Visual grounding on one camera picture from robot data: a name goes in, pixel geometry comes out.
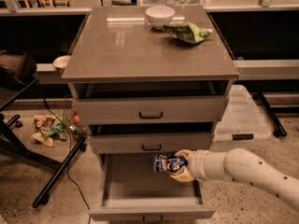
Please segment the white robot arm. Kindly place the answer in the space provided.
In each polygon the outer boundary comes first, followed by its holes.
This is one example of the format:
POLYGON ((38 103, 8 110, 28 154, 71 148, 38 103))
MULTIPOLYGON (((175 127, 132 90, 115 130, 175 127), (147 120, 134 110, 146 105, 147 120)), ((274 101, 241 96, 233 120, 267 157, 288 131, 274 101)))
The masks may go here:
POLYGON ((242 148, 228 152, 183 149, 166 167, 179 182, 238 182, 264 190, 299 211, 299 180, 281 173, 261 157, 242 148))

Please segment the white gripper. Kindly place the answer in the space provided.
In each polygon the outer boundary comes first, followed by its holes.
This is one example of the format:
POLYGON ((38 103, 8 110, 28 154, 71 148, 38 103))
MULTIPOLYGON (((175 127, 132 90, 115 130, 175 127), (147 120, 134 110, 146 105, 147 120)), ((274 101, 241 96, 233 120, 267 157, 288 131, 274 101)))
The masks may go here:
POLYGON ((177 163, 188 163, 188 168, 182 167, 170 176, 178 182, 191 182, 194 179, 208 180, 205 171, 205 158, 208 153, 208 150, 201 149, 194 152, 188 149, 178 151, 175 154, 177 163))

